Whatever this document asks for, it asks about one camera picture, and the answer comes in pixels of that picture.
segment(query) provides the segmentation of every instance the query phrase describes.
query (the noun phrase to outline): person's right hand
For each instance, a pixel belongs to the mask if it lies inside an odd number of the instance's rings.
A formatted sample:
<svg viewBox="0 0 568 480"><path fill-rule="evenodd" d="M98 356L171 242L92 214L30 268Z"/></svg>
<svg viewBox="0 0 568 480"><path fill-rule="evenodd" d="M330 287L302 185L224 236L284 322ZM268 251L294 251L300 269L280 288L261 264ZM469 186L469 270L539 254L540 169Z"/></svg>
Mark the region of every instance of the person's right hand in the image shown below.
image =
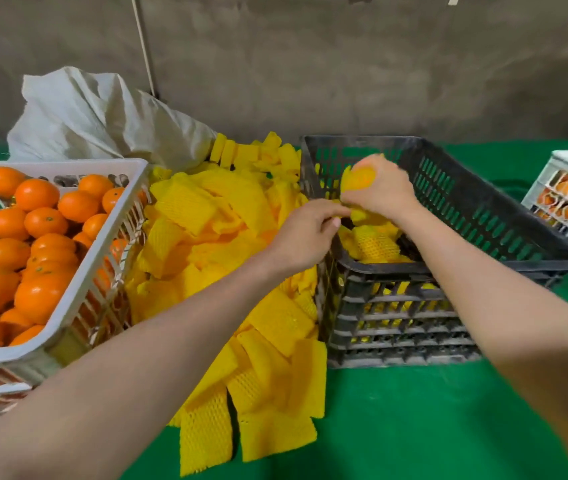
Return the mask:
<svg viewBox="0 0 568 480"><path fill-rule="evenodd" d="M422 204L415 197L408 174L381 153L360 160L352 171L363 166L375 169L373 183L361 190L345 191L340 196L344 203L356 204L363 209L398 221L407 212L414 212Z"/></svg>

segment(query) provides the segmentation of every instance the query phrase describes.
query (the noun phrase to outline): table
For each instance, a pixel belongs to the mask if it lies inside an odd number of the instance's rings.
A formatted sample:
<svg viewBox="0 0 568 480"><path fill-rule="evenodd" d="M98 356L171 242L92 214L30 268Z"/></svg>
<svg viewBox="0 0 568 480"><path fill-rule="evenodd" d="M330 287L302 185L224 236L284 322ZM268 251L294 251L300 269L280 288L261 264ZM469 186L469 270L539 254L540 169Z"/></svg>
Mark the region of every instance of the table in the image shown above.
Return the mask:
<svg viewBox="0 0 568 480"><path fill-rule="evenodd" d="M521 199L551 151L568 149L568 141L445 146ZM0 160L6 156L0 148ZM568 276L554 291L568 301ZM315 443L251 463L238 452L197 478L568 480L558 439L485 360L331 370L326 395ZM124 417L117 434L125 428ZM179 478L179 429L165 428L122 478Z"/></svg>

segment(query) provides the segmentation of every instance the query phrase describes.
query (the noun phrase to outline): pile of foam nets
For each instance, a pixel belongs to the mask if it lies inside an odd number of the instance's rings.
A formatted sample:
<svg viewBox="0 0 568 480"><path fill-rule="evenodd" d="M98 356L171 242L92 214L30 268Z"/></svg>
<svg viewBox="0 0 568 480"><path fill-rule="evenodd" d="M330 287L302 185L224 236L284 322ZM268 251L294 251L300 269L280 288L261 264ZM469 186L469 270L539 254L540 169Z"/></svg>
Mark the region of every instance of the pile of foam nets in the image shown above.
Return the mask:
<svg viewBox="0 0 568 480"><path fill-rule="evenodd" d="M147 241L126 279L133 322L152 318L263 250L300 192L301 152L270 133L237 144L222 134L210 161L186 173L155 168L144 209ZM227 393L244 461L317 439L324 416L326 346L317 340L315 267L272 290L216 357L170 426L181 427L181 475L231 460Z"/></svg>

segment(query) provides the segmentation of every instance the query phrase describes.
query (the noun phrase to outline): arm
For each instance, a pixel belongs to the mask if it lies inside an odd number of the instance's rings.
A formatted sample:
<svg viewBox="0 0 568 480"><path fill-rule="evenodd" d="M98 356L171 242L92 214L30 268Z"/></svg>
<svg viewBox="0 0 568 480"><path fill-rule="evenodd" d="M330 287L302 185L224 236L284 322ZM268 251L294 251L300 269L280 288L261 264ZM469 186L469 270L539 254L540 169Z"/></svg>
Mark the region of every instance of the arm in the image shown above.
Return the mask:
<svg viewBox="0 0 568 480"><path fill-rule="evenodd" d="M327 200L296 209L236 271L48 379L0 418L0 480L119 478L259 300L324 257L331 217L349 214Z"/></svg>
<svg viewBox="0 0 568 480"><path fill-rule="evenodd" d="M379 155L358 165L373 166L375 180L342 200L390 218L409 235L482 352L568 450L568 303L422 207L397 165Z"/></svg>

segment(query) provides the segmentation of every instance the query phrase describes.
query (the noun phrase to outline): concrete wall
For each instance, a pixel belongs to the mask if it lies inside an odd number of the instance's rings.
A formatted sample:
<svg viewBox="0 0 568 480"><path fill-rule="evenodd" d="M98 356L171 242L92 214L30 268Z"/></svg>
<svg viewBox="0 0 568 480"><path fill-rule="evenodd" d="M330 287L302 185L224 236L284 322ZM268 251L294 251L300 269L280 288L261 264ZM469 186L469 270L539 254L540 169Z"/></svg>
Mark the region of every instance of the concrete wall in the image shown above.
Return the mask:
<svg viewBox="0 0 568 480"><path fill-rule="evenodd" d="M240 140L568 137L568 0L141 0L160 95ZM0 140L21 76L147 89L130 0L0 0Z"/></svg>

